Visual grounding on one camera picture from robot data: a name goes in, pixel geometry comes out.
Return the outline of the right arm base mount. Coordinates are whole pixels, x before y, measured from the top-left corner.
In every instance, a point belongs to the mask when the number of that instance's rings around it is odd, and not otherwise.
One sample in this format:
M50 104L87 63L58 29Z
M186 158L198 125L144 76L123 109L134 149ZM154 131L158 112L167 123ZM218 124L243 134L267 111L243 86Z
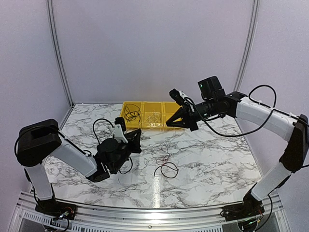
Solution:
M224 206L220 216L224 217L226 221L232 221L262 215L264 212L265 209L261 203L256 206L251 203L236 203Z

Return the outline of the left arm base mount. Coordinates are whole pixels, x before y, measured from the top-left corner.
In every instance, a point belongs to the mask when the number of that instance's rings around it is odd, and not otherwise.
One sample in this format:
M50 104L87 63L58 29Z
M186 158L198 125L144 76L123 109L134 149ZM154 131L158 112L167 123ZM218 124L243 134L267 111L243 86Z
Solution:
M35 206L35 211L53 216L54 218L59 218L60 215L63 215L65 212L68 212L68 215L64 215L63 218L67 218L69 220L74 220L76 211L77 211L77 205L75 204L69 204L69 203L63 203L59 202L58 205L56 205L54 208L46 207L41 208L38 204Z

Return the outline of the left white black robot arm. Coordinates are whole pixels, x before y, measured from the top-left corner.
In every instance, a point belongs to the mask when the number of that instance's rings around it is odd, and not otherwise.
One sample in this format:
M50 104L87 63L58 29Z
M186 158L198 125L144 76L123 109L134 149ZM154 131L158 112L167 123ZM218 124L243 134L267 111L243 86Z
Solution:
M58 122L48 119L23 127L14 144L14 153L34 188L37 212L54 216L70 216L76 206L56 200L43 161L53 156L66 163L91 182L97 183L117 174L132 153L141 153L141 129L127 132L122 117L112 124L114 135L97 145L92 155L81 150L59 129Z

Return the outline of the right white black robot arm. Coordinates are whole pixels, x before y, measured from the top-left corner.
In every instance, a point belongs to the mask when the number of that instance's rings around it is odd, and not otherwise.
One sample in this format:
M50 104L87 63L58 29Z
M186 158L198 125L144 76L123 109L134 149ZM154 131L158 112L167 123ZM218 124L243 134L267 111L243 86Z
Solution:
M275 105L268 106L252 99L251 95L237 91L226 94L217 76L199 81L198 86L203 99L199 104L195 104L183 91L172 89L169 92L179 109L166 121L168 127L196 131L199 121L208 125L209 121L230 116L257 125L252 133L264 128L287 142L277 164L246 193L243 202L222 209L226 220L252 217L264 212L262 200L304 167L309 150L308 117L285 113L276 109Z

